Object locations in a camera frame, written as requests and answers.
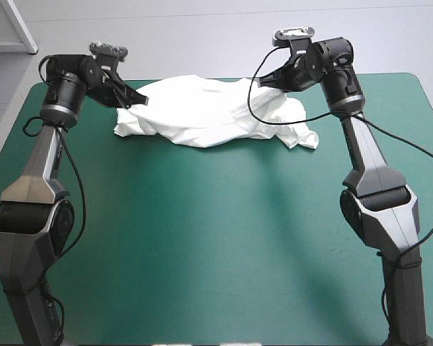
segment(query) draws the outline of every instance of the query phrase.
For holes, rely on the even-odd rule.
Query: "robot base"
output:
[[[427,346],[433,346],[433,339],[427,335],[428,343]],[[401,342],[397,342],[396,340],[392,340],[390,338],[386,339],[382,346],[407,346]]]

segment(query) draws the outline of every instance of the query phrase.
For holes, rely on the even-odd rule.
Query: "black joint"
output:
[[[45,227],[51,204],[0,202],[0,232],[36,234]]]
[[[381,211],[398,207],[408,203],[410,200],[411,194],[405,186],[373,193],[359,199],[362,205],[371,211]]]

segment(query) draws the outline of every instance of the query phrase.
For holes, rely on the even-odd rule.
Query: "crumpled white shirt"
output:
[[[277,136],[287,148],[297,144],[316,148],[319,138],[306,124],[266,125],[253,118],[247,107],[249,79],[224,82],[195,75],[176,76],[139,88],[148,105],[117,109],[114,133],[119,136],[156,133],[175,144],[207,148],[235,138],[269,139]],[[252,111],[261,119],[285,123],[304,120],[302,103],[281,90],[258,87],[250,95]]]

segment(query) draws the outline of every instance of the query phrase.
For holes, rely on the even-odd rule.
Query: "white object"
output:
[[[248,112],[250,80],[223,82],[197,76],[163,79],[138,89],[149,104],[118,109],[114,133],[119,136],[155,135],[175,144],[206,148],[235,138],[268,139],[277,136],[288,148],[318,146],[318,135],[304,123],[266,125]],[[284,123],[304,120],[302,103],[280,90],[252,86],[250,106],[263,120]]]

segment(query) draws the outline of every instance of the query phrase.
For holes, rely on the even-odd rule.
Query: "white cloth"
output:
[[[155,135],[175,144],[206,148],[235,138],[267,139],[276,135],[288,148],[297,144],[318,146],[318,135],[304,123],[266,125],[248,112],[250,80],[223,82],[197,76],[177,76],[138,89],[149,97],[149,104],[118,109],[114,133],[119,136]],[[251,92],[252,111],[271,122],[304,120],[302,103],[287,98],[280,90],[259,88]]]

